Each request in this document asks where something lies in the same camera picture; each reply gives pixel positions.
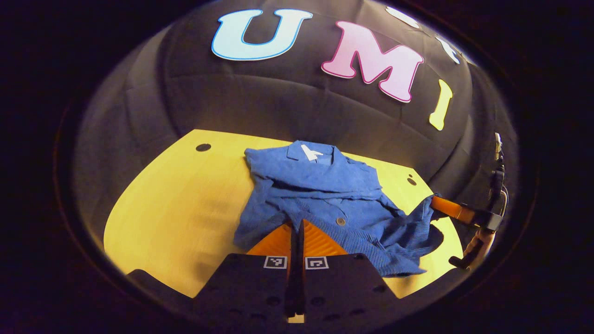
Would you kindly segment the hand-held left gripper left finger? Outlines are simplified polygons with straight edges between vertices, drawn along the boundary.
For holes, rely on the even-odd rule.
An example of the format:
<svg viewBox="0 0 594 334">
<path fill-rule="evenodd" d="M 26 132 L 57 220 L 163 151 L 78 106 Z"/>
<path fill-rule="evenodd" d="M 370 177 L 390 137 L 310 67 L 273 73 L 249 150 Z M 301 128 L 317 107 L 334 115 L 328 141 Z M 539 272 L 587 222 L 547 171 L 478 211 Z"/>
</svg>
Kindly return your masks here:
<svg viewBox="0 0 594 334">
<path fill-rule="evenodd" d="M 207 325 L 287 325 L 285 291 L 294 255 L 286 222 L 246 254 L 228 254 L 193 299 Z"/>
</svg>

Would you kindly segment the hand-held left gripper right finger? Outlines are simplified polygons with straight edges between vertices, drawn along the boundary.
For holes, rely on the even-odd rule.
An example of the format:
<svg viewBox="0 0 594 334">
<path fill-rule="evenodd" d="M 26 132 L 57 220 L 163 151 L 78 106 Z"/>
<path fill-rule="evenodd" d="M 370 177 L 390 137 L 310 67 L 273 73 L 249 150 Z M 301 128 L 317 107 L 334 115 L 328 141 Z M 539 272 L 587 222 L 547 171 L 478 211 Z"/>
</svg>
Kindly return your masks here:
<svg viewBox="0 0 594 334">
<path fill-rule="evenodd" d="M 388 325 L 404 317 L 403 302 L 365 254 L 347 252 L 307 220 L 297 240 L 305 325 Z"/>
</svg>

